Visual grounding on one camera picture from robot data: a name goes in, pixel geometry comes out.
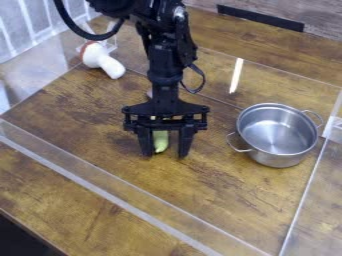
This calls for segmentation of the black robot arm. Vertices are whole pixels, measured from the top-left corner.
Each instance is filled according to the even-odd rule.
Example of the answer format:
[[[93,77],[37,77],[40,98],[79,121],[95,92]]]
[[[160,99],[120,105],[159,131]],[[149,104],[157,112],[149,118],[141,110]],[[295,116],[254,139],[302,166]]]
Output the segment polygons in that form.
[[[121,109],[124,129],[137,135],[141,153],[153,155],[152,133],[179,133],[177,155],[185,157],[193,135],[207,128],[210,108],[184,102],[183,70],[195,69],[196,45],[191,38],[188,13],[181,0],[87,0],[96,12],[112,18],[135,19],[152,83],[152,98]]]

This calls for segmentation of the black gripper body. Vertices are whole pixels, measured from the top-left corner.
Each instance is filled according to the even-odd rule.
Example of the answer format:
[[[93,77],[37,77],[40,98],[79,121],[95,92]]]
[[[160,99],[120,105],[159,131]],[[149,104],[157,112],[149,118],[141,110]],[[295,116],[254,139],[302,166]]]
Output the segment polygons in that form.
[[[207,113],[210,108],[179,99],[176,84],[152,85],[152,98],[145,102],[121,109],[123,127],[137,132],[137,128],[152,130],[177,130],[193,126],[195,130],[207,129]]]

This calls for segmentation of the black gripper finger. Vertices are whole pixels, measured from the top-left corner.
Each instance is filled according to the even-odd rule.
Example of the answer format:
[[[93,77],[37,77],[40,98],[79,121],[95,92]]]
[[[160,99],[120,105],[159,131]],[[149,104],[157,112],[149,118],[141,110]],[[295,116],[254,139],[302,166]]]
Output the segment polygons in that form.
[[[139,145],[141,149],[141,154],[145,157],[153,155],[153,140],[152,140],[152,130],[143,126],[139,126],[136,129]]]
[[[184,125],[179,130],[177,155],[180,158],[184,158],[188,155],[195,133],[196,129],[193,124]]]

